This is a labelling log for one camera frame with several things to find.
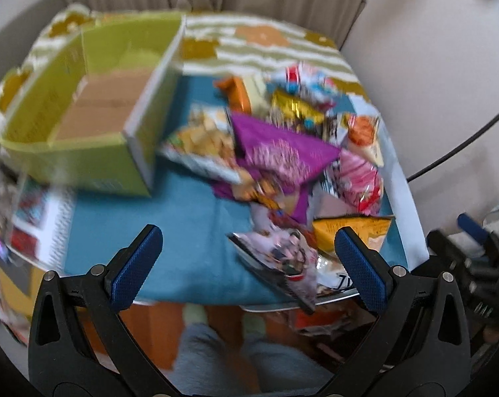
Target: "pile of snacks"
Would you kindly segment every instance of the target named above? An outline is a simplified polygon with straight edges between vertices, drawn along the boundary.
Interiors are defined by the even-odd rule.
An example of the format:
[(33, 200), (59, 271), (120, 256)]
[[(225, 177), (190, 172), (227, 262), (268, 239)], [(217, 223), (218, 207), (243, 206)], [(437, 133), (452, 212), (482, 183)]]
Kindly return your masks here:
[(380, 249), (391, 224), (378, 217), (379, 119), (339, 111), (332, 79), (303, 62), (214, 85), (228, 107), (194, 105), (160, 152), (213, 179), (217, 197), (251, 204), (254, 231), (229, 240), (252, 272), (312, 313), (317, 297), (353, 285), (334, 252), (336, 231), (352, 226)]

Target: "brown cardboard box bottom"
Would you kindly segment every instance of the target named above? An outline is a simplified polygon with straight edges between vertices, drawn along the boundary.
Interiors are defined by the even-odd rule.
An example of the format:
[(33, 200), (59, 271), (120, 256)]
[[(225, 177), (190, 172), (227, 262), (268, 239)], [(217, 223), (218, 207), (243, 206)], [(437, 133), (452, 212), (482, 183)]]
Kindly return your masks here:
[(66, 110), (53, 140), (120, 133), (151, 73), (151, 69), (142, 69), (87, 76), (86, 85)]

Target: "cord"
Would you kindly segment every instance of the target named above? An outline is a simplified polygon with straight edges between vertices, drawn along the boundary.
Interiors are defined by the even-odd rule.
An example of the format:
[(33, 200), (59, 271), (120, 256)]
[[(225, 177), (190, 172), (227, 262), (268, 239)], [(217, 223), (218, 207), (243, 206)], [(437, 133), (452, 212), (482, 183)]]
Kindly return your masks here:
[(499, 113), (494, 118), (492, 118), (486, 125), (484, 125), (478, 132), (476, 132), (474, 135), (470, 136), (468, 139), (466, 139), (459, 146), (452, 149), (450, 152), (448, 152), (448, 154), (442, 156), (437, 161), (432, 162), (430, 165), (428, 165), (427, 167), (424, 167), (422, 170), (419, 170), (417, 173), (415, 173), (414, 175), (411, 175), (406, 180), (408, 182), (411, 182), (412, 180), (415, 180), (415, 179), (419, 178), (420, 176), (425, 175), (430, 170), (433, 170), (437, 166), (439, 166), (442, 163), (444, 163), (445, 161), (449, 160), (454, 155), (461, 152), (468, 145), (470, 145), (471, 143), (474, 143), (476, 140), (478, 140), (483, 134), (485, 134), (489, 129), (491, 129), (498, 121), (499, 121)]

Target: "sock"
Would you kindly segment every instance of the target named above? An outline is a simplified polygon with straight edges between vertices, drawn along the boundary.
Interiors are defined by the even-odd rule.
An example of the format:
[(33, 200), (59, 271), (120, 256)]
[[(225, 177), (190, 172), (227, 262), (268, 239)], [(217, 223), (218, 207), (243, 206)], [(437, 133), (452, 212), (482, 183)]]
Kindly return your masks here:
[(266, 335), (266, 322), (264, 318), (255, 313), (245, 313), (242, 317), (242, 335), (244, 338), (249, 334)]
[(182, 309), (183, 323), (185, 326), (191, 324), (208, 324), (205, 307), (200, 304), (186, 303)]

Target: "person's leg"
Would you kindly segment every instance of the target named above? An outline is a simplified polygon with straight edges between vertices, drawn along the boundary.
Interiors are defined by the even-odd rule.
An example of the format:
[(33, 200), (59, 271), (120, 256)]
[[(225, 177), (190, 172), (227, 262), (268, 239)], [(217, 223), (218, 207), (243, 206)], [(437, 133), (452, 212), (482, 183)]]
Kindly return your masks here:
[(267, 341), (261, 317), (246, 313), (243, 332), (241, 354), (255, 366), (263, 393), (303, 390), (313, 394), (331, 379), (331, 372), (300, 350)]
[(203, 306), (186, 304), (183, 308), (186, 325), (180, 337), (173, 371), (167, 377), (182, 394), (228, 397), (243, 395), (244, 388), (225, 362), (225, 345), (207, 325)]

